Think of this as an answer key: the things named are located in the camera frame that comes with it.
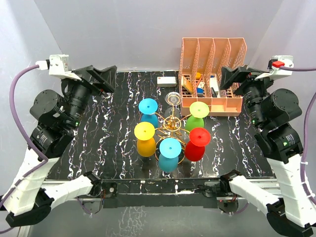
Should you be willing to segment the green wine glass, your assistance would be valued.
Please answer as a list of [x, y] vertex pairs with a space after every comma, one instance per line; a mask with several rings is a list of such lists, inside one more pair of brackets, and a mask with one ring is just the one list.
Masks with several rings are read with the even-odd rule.
[[190, 105], [190, 116], [188, 117], [185, 129], [191, 132], [194, 128], [202, 127], [204, 128], [204, 118], [209, 114], [209, 107], [204, 102], [193, 102]]

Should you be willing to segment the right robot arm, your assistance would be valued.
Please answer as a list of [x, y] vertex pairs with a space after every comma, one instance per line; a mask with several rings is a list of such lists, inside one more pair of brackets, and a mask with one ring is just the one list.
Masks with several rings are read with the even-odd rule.
[[281, 196], [259, 188], [236, 170], [221, 176], [221, 192], [241, 196], [256, 206], [282, 236], [312, 236], [316, 205], [303, 170], [304, 147], [290, 125], [291, 120], [302, 114], [298, 97], [285, 88], [267, 91], [279, 78], [275, 67], [269, 73], [247, 67], [222, 67], [221, 72], [222, 90], [239, 83], [235, 95], [245, 99], [251, 122], [259, 129], [255, 139], [276, 176]]

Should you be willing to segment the red wine glass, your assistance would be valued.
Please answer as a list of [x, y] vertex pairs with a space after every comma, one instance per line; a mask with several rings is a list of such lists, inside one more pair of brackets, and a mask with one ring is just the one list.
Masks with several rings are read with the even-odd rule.
[[209, 131], [202, 127], [196, 127], [189, 134], [189, 142], [186, 144], [184, 154], [185, 157], [193, 162], [203, 158], [205, 147], [211, 141]]

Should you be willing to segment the clear wine glass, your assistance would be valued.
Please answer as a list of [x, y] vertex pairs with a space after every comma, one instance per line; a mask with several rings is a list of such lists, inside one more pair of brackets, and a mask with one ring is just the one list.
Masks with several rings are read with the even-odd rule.
[[165, 101], [169, 105], [164, 113], [164, 117], [167, 118], [173, 115], [176, 118], [180, 118], [180, 111], [177, 108], [182, 103], [182, 97], [178, 92], [170, 92], [165, 96]]

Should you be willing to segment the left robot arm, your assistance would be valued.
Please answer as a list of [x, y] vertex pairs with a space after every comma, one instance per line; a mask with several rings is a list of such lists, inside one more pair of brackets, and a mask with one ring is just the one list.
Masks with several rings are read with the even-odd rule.
[[7, 212], [10, 228], [35, 225], [57, 206], [80, 196], [98, 197], [103, 191], [102, 180], [92, 171], [55, 187], [44, 188], [42, 184], [73, 140], [90, 97], [114, 92], [117, 67], [99, 70], [87, 66], [62, 74], [61, 93], [47, 89], [36, 96], [30, 114], [38, 124], [28, 135], [17, 115], [15, 88], [24, 74], [39, 68], [33, 65], [19, 72], [9, 91], [13, 119], [27, 143], [13, 184], [0, 198], [0, 208]]

